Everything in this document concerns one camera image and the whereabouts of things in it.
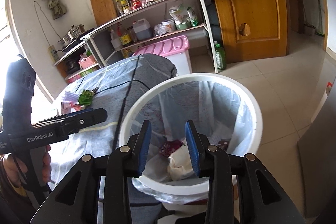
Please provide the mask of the person's left hand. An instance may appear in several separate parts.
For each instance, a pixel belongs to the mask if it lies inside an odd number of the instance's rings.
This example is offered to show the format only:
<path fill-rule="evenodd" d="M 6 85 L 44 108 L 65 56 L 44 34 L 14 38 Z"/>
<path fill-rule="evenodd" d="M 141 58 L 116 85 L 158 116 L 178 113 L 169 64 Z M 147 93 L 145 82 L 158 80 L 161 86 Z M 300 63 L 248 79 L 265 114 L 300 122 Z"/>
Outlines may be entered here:
<path fill-rule="evenodd" d="M 46 151 L 43 156 L 42 179 L 45 183 L 47 183 L 51 179 L 51 157 L 49 154 L 51 146 L 47 145 L 45 146 L 45 149 Z M 19 171 L 11 154 L 6 154 L 3 157 L 3 167 L 5 169 L 6 176 L 13 185 L 13 187 L 20 188 L 21 180 L 19 178 Z"/>

